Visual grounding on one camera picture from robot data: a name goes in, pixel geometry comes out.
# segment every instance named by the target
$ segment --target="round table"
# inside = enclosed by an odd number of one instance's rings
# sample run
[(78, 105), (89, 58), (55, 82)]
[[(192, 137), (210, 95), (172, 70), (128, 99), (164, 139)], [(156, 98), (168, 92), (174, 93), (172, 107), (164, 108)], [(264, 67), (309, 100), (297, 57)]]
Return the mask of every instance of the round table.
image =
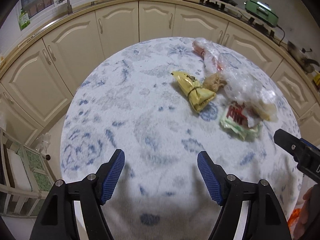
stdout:
[[(196, 114), (170, 75), (185, 71), (203, 81), (204, 61), (193, 52), (193, 40), (144, 41), (114, 54), (83, 82), (66, 115), (60, 147), (66, 183), (95, 173), (117, 148), (125, 153), (116, 189), (102, 207), (115, 239), (208, 239), (220, 206), (211, 200), (197, 167), (202, 150), (227, 174), (255, 183), (267, 179), (286, 218), (295, 206), (302, 173), (273, 142), (279, 128), (300, 137), (287, 100), (260, 68), (215, 45), (234, 68), (249, 71), (276, 92), (279, 121), (263, 121), (253, 142), (225, 132), (220, 126), (228, 105), (223, 89)], [(244, 206), (235, 239), (242, 238)]]

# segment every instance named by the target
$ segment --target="green electric cooker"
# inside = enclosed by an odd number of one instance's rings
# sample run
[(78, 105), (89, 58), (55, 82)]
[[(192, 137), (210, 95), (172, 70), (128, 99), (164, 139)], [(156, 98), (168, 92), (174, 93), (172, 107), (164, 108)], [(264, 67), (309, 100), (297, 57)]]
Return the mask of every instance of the green electric cooker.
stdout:
[(275, 11), (269, 7), (268, 4), (255, 0), (249, 0), (246, 1), (244, 8), (248, 13), (264, 21), (270, 27), (274, 28), (277, 26), (278, 16), (276, 15)]

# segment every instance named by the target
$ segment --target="green dish soap bottle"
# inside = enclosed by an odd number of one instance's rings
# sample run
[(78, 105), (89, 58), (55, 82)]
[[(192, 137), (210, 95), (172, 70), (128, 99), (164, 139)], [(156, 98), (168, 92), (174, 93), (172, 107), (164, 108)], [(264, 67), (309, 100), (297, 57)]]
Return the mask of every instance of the green dish soap bottle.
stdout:
[(21, 14), (19, 16), (19, 26), (20, 30), (22, 31), (25, 27), (27, 27), (30, 24), (29, 20), (29, 15), (28, 13), (24, 10), (21, 9)]

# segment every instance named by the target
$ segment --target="finger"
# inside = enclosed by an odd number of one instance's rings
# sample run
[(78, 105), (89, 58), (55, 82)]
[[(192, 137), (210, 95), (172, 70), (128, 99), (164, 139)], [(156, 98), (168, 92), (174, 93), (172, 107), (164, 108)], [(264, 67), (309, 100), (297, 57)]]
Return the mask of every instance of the finger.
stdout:
[(307, 192), (303, 195), (302, 199), (303, 200), (308, 200), (311, 197), (311, 192), (312, 192), (313, 187), (307, 190)]
[(299, 215), (299, 222), (302, 224), (307, 223), (308, 216), (309, 216), (309, 202), (306, 200), (303, 204), (303, 207), (301, 208), (300, 215)]
[(303, 236), (304, 232), (304, 225), (298, 222), (293, 231), (293, 239), (299, 239), (301, 236)]

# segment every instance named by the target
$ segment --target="metal bolt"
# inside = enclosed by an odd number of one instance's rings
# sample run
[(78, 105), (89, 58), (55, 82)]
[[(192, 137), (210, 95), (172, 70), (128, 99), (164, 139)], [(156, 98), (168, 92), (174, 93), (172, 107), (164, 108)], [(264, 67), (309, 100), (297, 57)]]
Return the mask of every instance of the metal bolt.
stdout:
[(88, 179), (88, 180), (94, 180), (96, 177), (97, 177), (96, 174), (91, 173), (91, 174), (89, 174), (89, 175), (87, 176), (87, 179)]
[(232, 175), (232, 174), (229, 174), (229, 175), (227, 176), (227, 179), (230, 180), (230, 181), (234, 181), (234, 180), (236, 180), (236, 176), (235, 176), (235, 175)]
[(56, 181), (55, 185), (60, 187), (63, 184), (63, 180), (59, 179)]
[(260, 183), (263, 185), (263, 186), (268, 186), (269, 185), (269, 182), (267, 182), (265, 179), (262, 179), (260, 181)]

